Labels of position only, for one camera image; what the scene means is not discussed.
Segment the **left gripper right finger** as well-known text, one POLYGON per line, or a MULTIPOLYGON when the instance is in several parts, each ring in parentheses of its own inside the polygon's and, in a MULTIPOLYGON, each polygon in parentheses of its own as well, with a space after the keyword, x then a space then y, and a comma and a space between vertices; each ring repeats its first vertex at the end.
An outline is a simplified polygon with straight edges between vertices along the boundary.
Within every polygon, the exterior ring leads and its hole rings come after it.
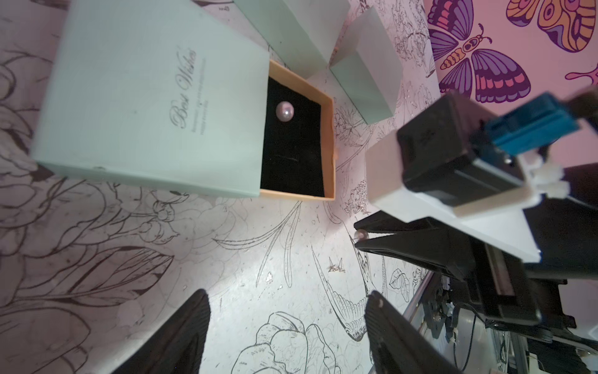
POLYGON ((459 372, 381 293, 373 291, 368 296, 364 321, 376 373, 459 372))

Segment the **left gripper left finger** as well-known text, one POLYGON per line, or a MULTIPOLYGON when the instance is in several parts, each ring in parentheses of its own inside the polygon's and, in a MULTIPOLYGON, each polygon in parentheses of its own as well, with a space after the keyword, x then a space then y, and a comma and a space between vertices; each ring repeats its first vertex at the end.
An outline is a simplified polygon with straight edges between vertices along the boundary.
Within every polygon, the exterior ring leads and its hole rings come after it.
POLYGON ((199 289, 114 372, 199 372, 209 323, 209 296, 199 289))

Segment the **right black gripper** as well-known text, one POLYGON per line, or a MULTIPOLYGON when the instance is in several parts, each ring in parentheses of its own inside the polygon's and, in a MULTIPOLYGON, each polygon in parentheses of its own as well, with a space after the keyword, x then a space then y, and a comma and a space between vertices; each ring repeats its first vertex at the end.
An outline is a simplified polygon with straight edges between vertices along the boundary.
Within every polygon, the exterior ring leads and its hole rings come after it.
MULTIPOLYGON (((484 282, 481 308, 498 330, 548 343, 595 346, 597 165, 566 168, 565 181, 571 196, 545 199, 523 211, 540 262, 522 263, 501 253, 507 289, 494 291, 491 281, 484 282)), ((355 222, 354 229, 394 235, 362 240, 355 247, 463 281, 476 267, 470 236, 437 226, 431 218, 404 222, 380 210, 355 222)))

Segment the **pearl earring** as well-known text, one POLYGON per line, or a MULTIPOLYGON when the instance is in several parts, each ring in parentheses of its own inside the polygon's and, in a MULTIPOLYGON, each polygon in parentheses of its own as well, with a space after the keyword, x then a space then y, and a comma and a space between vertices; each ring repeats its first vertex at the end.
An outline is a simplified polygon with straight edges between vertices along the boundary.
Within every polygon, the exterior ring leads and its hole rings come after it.
POLYGON ((294 118, 294 106, 289 101, 281 101, 276 107, 276 117, 281 122, 289 122, 294 118))
POLYGON ((369 233, 364 229, 358 229, 355 232, 355 239, 358 242, 365 241, 369 239, 369 233))

